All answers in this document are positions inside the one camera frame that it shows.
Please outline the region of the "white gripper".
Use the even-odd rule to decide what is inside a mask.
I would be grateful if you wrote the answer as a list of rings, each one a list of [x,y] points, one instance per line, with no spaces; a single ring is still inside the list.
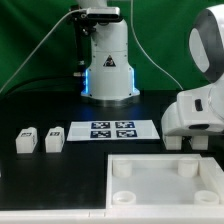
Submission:
[[[164,136],[206,136],[224,132],[224,118],[211,107],[212,85],[182,91],[162,116]]]

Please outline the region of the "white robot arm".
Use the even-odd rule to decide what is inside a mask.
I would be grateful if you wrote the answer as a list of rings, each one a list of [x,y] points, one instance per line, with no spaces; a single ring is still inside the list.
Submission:
[[[127,24],[120,9],[107,0],[77,0],[85,12],[81,20],[94,28],[92,62],[86,70],[82,95],[98,101],[119,102],[139,94],[127,59]],[[177,95],[161,124],[165,136],[210,135],[224,131],[224,4],[198,14],[189,35],[189,50],[209,81],[207,86]]]

